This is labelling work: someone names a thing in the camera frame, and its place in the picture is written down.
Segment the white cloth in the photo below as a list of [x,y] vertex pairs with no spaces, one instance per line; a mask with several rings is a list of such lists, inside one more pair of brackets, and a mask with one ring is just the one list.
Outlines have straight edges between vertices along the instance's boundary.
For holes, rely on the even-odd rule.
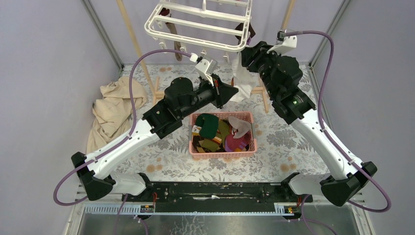
[[[128,116],[133,109],[130,102],[128,77],[121,77],[117,82],[101,86],[103,98],[97,99],[92,107],[95,120],[88,137],[87,153],[94,152],[130,129]],[[133,98],[136,109],[147,102],[144,87],[133,80]]]
[[241,102],[251,96],[251,91],[256,85],[256,77],[252,76],[249,71],[242,67],[241,53],[238,53],[236,59],[232,61],[233,86],[239,89],[230,101]]
[[229,116],[228,121],[232,128],[238,130],[238,132],[236,132],[236,134],[233,136],[234,139],[239,139],[243,137],[252,129],[252,126],[249,122],[241,120],[237,117]]

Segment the yellow fabric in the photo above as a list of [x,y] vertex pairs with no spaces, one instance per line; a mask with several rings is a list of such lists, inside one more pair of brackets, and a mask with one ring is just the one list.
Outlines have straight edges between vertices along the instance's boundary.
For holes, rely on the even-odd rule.
[[[128,77],[101,86],[103,98],[97,99],[92,107],[95,120],[88,137],[87,153],[94,152],[130,129],[128,116],[133,112],[128,90]],[[147,102],[144,87],[133,80],[133,98],[136,109]]]

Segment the pink fabric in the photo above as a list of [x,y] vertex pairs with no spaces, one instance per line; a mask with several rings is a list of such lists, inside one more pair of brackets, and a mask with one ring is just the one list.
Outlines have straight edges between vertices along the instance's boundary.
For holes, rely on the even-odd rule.
[[236,149],[242,151],[242,149],[244,149],[251,141],[251,135],[249,132],[239,139],[234,139],[233,136],[233,134],[226,136],[225,151],[227,152],[236,152]]

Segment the plastic basket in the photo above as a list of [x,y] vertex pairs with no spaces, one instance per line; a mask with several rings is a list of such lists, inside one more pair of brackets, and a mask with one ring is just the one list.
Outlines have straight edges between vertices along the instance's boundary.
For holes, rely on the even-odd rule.
[[249,149],[246,152],[220,152],[220,153],[199,153],[192,145],[192,127],[196,122],[196,118],[202,113],[193,113],[190,115],[189,125],[189,153],[196,159],[209,159],[209,158],[245,158],[252,156],[257,150],[256,139],[254,137],[254,117],[251,112],[218,112],[209,113],[217,116],[220,119],[228,119],[229,116],[234,116],[241,120],[245,120],[251,123],[251,141],[249,143]]

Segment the patterned mat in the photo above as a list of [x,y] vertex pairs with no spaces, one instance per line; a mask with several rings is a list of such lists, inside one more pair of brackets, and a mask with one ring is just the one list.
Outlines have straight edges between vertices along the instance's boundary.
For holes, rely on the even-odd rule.
[[[122,76],[129,76],[132,66],[126,66]],[[314,100],[312,85],[305,65],[300,88]],[[198,74],[193,65],[148,66],[155,83],[160,77],[159,90],[164,90],[179,76],[187,77],[196,87]],[[231,66],[221,65],[215,71],[224,82],[230,83]],[[138,118],[152,106],[152,96],[141,67],[134,78],[149,93],[148,102],[138,110]],[[285,124],[272,110],[264,112],[262,96],[254,94],[240,103],[228,102],[219,111],[207,105],[200,112],[250,111],[254,115],[255,135],[258,151],[250,158],[196,160],[189,154],[188,123],[153,145],[145,147],[133,157],[120,164],[117,171],[125,173],[143,172],[152,181],[231,181],[231,182],[279,182],[293,172],[324,174],[328,169],[308,141],[291,126]]]

